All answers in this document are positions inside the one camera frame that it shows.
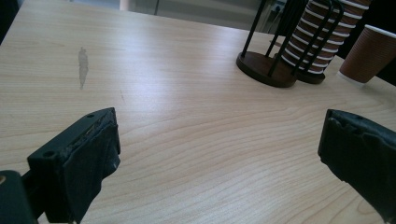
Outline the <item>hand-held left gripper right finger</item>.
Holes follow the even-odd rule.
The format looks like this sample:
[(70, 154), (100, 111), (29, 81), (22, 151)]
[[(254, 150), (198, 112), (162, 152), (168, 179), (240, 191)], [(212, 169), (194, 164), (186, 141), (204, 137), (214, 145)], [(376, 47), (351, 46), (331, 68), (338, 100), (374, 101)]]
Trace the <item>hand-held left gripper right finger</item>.
[(330, 109), (318, 155), (386, 223), (396, 223), (396, 132), (362, 116)]

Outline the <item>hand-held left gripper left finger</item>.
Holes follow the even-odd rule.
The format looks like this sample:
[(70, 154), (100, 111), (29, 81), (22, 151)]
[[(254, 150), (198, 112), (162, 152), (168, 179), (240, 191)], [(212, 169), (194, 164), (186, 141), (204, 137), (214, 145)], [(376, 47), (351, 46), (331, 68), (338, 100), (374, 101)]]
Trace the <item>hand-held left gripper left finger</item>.
[(79, 223), (102, 181), (120, 165), (113, 107), (91, 112), (28, 157), (27, 192), (35, 217)]

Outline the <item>brown ribbed paper cup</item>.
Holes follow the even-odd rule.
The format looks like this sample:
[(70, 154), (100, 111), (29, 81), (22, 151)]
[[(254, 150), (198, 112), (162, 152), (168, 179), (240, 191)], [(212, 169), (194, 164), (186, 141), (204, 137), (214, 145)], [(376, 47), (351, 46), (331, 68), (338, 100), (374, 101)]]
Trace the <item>brown ribbed paper cup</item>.
[(396, 34), (366, 24), (337, 75), (364, 86), (396, 58)]

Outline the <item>stack of brown paper cups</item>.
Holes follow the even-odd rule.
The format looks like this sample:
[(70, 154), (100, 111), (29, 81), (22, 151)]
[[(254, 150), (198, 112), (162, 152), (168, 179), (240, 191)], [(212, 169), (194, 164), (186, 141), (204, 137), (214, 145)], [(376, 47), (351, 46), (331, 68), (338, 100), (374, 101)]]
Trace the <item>stack of brown paper cups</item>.
[(308, 0), (281, 59), (300, 63), (301, 71), (323, 73), (372, 1)]

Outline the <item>black wire cup holder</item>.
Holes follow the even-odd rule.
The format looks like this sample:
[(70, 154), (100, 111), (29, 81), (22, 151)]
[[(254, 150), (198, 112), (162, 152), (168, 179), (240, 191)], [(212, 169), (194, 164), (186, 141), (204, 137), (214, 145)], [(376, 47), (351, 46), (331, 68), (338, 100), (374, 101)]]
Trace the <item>black wire cup holder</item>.
[(238, 68), (260, 83), (277, 88), (289, 88), (298, 80), (311, 84), (321, 83), (325, 78), (324, 72), (315, 75), (301, 71), (300, 63), (289, 65), (281, 59), (307, 3), (308, 0), (289, 0), (267, 51), (264, 54), (250, 51), (250, 42), (247, 41), (236, 58)]

